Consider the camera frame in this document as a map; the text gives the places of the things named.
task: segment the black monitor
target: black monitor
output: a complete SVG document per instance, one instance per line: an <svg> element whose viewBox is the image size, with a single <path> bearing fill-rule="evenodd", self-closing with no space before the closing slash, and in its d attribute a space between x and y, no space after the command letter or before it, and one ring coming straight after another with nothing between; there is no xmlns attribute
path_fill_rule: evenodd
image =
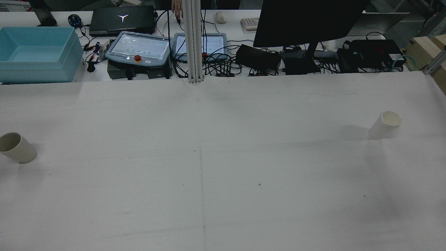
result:
<svg viewBox="0 0 446 251"><path fill-rule="evenodd" d="M313 56L318 43L347 36L369 2L264 0L253 45L277 47L309 43L305 56L300 62L294 59L294 64L300 67L301 74L317 72Z"/></svg>

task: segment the tablet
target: tablet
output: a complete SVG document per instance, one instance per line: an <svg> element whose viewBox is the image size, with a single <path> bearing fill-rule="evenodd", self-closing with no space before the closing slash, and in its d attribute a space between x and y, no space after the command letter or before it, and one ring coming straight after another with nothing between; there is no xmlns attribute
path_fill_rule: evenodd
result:
<svg viewBox="0 0 446 251"><path fill-rule="evenodd" d="M176 60L187 62L186 37L184 33L177 33L172 45L172 54ZM202 35L202 52L206 52L207 62L224 61L228 54L227 39L225 33L208 33Z"/></svg>
<svg viewBox="0 0 446 251"><path fill-rule="evenodd" d="M162 66L169 57L169 40L160 36L123 31L111 44L105 57L120 63Z"/></svg>

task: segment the blue cable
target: blue cable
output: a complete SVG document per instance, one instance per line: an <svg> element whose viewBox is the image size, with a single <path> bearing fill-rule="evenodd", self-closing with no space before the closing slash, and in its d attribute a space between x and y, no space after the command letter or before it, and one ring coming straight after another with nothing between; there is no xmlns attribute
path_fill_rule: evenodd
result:
<svg viewBox="0 0 446 251"><path fill-rule="evenodd" d="M410 59L413 61L413 63L415 64L414 67L413 67L413 70L414 70L414 71L417 70L417 61L416 61L412 56L409 56L409 55L401 55L401 56L399 56L397 59L395 59L395 60L393 61L393 64L392 64L392 68L391 68L391 69L393 69L393 68L395 67L396 62L397 62L400 58L410 58Z"/></svg>

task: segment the wooden block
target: wooden block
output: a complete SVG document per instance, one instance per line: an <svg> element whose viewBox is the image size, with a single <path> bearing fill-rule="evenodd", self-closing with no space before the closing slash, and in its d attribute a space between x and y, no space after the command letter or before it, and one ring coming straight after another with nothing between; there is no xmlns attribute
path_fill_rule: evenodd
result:
<svg viewBox="0 0 446 251"><path fill-rule="evenodd" d="M444 50L444 49L445 49L445 46L446 46L446 34L443 34L443 35L439 35L439 36L434 37L434 38L432 39L432 42L434 42L434 44L435 44L438 48L440 48L441 50Z"/></svg>
<svg viewBox="0 0 446 251"><path fill-rule="evenodd" d="M431 74L431 76L437 83L438 87L446 95L446 62L443 62L440 67Z"/></svg>
<svg viewBox="0 0 446 251"><path fill-rule="evenodd" d="M412 56L417 61L417 70L420 70L432 61L440 51L440 48L438 48L428 37L418 37L410 40L410 43L403 50L403 53ZM414 63L412 60L408 59L406 61L406 66L409 70L413 71Z"/></svg>

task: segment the light blue plastic bin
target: light blue plastic bin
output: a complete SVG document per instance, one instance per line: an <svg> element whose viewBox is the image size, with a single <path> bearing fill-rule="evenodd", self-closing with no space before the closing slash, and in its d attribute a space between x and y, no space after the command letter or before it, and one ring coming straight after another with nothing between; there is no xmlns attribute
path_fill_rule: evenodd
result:
<svg viewBox="0 0 446 251"><path fill-rule="evenodd" d="M71 82L83 50L73 27L0 29L0 82Z"/></svg>

